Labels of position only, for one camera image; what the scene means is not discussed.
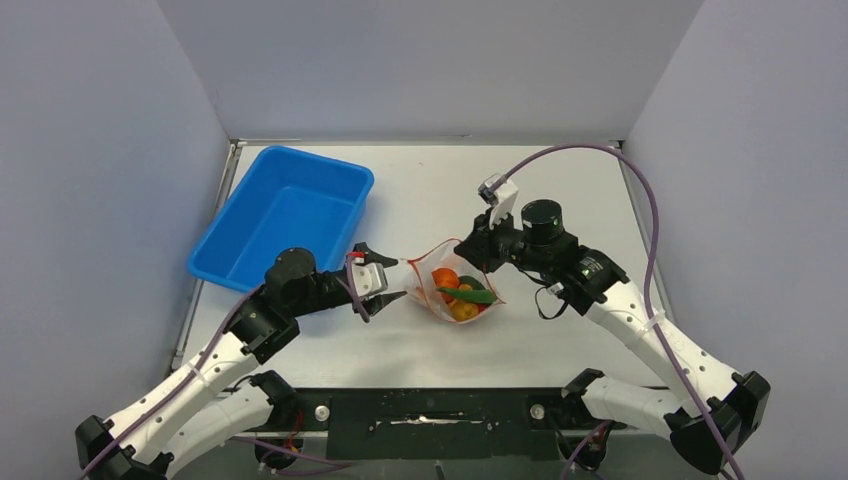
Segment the round brown fried ball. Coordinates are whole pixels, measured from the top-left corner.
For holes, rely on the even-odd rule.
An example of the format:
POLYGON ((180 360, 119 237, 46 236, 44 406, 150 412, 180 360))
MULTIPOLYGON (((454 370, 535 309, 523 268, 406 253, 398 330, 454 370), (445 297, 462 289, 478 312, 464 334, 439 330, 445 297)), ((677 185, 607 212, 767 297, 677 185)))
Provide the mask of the round brown fried ball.
POLYGON ((449 310, 452 318, 458 323, 472 320, 480 314, 480 308, 477 304, 459 299, 455 299, 449 304, 449 310))

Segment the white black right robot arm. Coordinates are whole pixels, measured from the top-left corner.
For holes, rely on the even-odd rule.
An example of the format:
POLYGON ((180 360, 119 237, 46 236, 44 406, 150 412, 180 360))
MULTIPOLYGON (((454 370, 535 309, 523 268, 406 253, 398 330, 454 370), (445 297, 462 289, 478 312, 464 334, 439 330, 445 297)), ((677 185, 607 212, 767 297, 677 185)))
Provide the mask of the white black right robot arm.
POLYGON ((483 273, 510 264, 536 273, 540 285, 580 316, 617 338, 666 387, 665 392, 586 369, 564 389, 572 425, 611 420, 670 441, 692 467, 718 475, 759 428, 771 394, 758 372, 745 374, 707 353, 665 314, 648 306, 626 272, 602 251, 580 243, 552 200, 536 200, 497 224, 478 215, 455 253, 483 273))

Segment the green toy chili pepper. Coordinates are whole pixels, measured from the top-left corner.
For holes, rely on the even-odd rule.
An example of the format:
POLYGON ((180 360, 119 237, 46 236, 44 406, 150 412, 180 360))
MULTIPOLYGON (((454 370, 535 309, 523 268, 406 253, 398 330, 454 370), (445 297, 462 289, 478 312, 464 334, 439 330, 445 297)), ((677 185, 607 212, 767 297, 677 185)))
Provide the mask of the green toy chili pepper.
POLYGON ((474 304, 491 305, 498 301, 498 297, 496 296, 496 294, 486 289, 461 290, 447 287, 438 287, 437 291, 443 295, 451 297, 452 299, 474 304))

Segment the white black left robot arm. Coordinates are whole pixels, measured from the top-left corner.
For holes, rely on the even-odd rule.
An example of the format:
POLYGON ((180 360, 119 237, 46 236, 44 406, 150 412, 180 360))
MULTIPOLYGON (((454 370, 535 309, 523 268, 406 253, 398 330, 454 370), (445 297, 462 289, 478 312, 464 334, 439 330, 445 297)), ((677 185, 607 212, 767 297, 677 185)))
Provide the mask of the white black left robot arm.
POLYGON ((260 372, 300 333, 299 318, 350 305, 364 321, 402 297, 386 269, 398 260, 366 243, 338 271, 320 271, 311 251, 282 251, 264 281, 227 314, 199 353, 153 390, 105 418, 75 430, 83 479, 170 479, 229 438, 293 408, 282 377, 260 372))

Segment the blue plastic bin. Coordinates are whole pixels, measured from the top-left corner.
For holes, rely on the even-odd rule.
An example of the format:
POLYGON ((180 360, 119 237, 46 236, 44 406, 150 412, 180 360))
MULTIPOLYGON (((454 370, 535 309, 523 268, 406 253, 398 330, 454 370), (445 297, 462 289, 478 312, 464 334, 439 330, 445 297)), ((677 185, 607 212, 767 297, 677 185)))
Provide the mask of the blue plastic bin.
POLYGON ((194 277, 247 292, 277 256, 309 250, 321 270, 349 251, 375 178, 364 166, 283 146, 263 149, 195 245, 194 277))

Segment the green toy avocado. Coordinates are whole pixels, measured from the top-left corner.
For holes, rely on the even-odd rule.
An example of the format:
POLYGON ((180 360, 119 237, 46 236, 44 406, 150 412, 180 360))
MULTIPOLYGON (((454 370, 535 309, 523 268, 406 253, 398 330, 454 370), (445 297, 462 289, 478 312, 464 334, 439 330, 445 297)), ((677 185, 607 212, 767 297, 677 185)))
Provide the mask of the green toy avocado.
POLYGON ((487 286, 483 282, 481 282, 480 280, 478 280, 477 278, 475 278, 473 276, 462 275, 462 276, 459 276, 458 279, 460 281, 460 288, 461 289, 465 289, 465 290, 468 290, 468 289, 471 289, 471 290, 486 290, 487 289, 487 286))

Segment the orange toy pumpkin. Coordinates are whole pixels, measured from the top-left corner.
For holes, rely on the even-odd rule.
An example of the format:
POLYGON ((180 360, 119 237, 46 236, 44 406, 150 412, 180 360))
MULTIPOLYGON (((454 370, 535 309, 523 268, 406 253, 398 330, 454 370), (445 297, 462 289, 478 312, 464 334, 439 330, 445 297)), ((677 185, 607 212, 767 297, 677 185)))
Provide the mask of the orange toy pumpkin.
POLYGON ((446 303, 450 304, 454 299, 449 296, 443 295, 437 291, 438 287, 447 287, 459 289, 460 281, 458 279, 457 273, 445 267, 436 268, 431 272, 431 277, 436 287, 436 293, 440 296, 440 298, 446 303))

